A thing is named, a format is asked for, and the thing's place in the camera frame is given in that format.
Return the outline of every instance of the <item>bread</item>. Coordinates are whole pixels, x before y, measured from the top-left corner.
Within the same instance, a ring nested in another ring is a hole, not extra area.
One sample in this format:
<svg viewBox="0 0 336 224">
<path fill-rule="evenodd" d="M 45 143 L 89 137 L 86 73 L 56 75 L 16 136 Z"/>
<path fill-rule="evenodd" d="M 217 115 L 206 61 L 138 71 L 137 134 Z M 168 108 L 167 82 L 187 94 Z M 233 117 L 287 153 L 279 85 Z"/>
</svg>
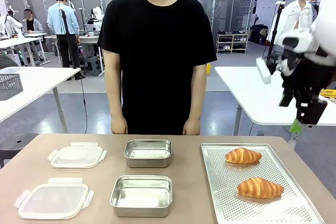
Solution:
<svg viewBox="0 0 336 224">
<path fill-rule="evenodd" d="M 261 154 L 246 148 L 239 148 L 226 154 L 225 159 L 227 162 L 235 164 L 252 164 L 261 159 Z"/>
<path fill-rule="evenodd" d="M 281 185 L 259 177 L 242 182 L 237 189 L 240 195 L 262 199 L 278 197 L 284 192 Z"/>
</svg>

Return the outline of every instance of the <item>gray basket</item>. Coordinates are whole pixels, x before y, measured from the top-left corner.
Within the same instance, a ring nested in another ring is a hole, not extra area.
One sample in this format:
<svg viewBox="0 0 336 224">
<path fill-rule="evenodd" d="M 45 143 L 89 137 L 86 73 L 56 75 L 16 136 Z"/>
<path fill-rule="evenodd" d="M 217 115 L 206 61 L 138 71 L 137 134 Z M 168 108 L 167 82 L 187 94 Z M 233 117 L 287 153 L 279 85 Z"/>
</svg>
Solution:
<svg viewBox="0 0 336 224">
<path fill-rule="evenodd" d="M 22 91 L 20 74 L 0 73 L 0 101 L 8 100 Z"/>
</svg>

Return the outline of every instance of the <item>baking tray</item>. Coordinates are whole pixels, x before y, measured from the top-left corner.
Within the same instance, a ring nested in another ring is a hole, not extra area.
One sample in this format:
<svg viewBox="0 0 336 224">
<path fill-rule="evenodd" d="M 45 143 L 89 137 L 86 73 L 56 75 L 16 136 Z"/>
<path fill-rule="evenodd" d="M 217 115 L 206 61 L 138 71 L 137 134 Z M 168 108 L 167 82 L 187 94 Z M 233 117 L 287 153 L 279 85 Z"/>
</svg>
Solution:
<svg viewBox="0 0 336 224">
<path fill-rule="evenodd" d="M 129 167 L 165 168 L 171 162 L 172 148 L 168 140 L 128 141 L 124 157 Z"/>
<path fill-rule="evenodd" d="M 173 200 L 172 180 L 167 176 L 121 176 L 110 202 L 119 217 L 166 217 Z"/>
<path fill-rule="evenodd" d="M 257 164 L 225 162 L 225 155 L 244 147 L 260 152 Z M 325 224 L 314 205 L 267 144 L 201 144 L 218 223 L 225 224 Z M 284 187 L 274 199 L 240 196 L 237 186 L 250 178 L 262 177 Z"/>
</svg>

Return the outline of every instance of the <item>person in blue shirt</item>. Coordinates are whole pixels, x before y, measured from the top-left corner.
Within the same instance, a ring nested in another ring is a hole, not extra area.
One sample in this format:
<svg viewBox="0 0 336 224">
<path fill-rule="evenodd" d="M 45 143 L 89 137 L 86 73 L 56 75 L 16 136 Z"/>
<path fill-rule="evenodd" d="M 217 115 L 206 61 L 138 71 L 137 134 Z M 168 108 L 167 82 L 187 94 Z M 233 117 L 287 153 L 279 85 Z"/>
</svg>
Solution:
<svg viewBox="0 0 336 224">
<path fill-rule="evenodd" d="M 76 68 L 79 68 L 79 58 L 78 58 L 78 45 L 80 44 L 79 40 L 79 25 L 77 18 L 73 13 L 73 9 L 70 6 L 65 5 L 67 0 L 56 0 L 56 3 L 53 4 L 48 9 L 48 27 L 52 33 L 56 34 L 57 44 L 59 48 L 59 53 L 61 54 L 62 63 L 64 68 L 70 67 L 69 61 L 69 49 L 71 49 L 73 55 L 73 65 Z M 67 17 L 67 25 L 70 33 L 70 45 L 67 43 L 67 38 L 65 35 L 65 26 L 62 18 L 62 12 L 65 12 Z M 80 80 L 85 78 L 80 72 L 75 74 L 75 80 Z"/>
</svg>

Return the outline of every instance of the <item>black shoe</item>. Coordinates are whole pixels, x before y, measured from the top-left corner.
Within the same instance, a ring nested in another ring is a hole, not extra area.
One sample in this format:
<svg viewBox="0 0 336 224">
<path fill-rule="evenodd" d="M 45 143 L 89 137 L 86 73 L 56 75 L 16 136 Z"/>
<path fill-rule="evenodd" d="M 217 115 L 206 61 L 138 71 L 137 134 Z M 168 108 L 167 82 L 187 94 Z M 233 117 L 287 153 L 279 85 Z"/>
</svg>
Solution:
<svg viewBox="0 0 336 224">
<path fill-rule="evenodd" d="M 86 76 L 83 76 L 83 75 L 75 76 L 75 80 L 78 81 L 78 80 L 84 79 L 85 77 Z"/>
</svg>

